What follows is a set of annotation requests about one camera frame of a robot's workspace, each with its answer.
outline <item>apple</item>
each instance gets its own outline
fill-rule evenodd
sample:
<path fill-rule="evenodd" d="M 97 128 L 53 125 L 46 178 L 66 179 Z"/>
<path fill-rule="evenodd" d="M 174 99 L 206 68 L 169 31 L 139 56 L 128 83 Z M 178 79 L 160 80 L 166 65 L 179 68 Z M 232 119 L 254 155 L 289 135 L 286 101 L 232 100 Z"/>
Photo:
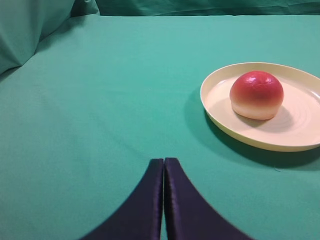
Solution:
<path fill-rule="evenodd" d="M 283 103 L 284 89 L 272 74 L 250 71 L 234 82 L 229 96 L 237 114 L 249 119 L 269 120 Z"/>

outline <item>cream plate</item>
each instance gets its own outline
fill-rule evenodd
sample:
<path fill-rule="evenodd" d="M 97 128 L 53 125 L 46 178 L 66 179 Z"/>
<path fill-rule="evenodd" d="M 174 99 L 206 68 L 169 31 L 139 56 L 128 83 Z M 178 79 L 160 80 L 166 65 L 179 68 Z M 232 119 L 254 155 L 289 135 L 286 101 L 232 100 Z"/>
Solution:
<path fill-rule="evenodd" d="M 282 84 L 284 100 L 277 115 L 267 121 L 236 114 L 230 89 L 250 71 L 265 71 Z M 320 79 L 293 67 L 245 62 L 220 68 L 202 83 L 200 96 L 210 119 L 225 133 L 248 145 L 279 152 L 299 152 L 320 146 Z"/>

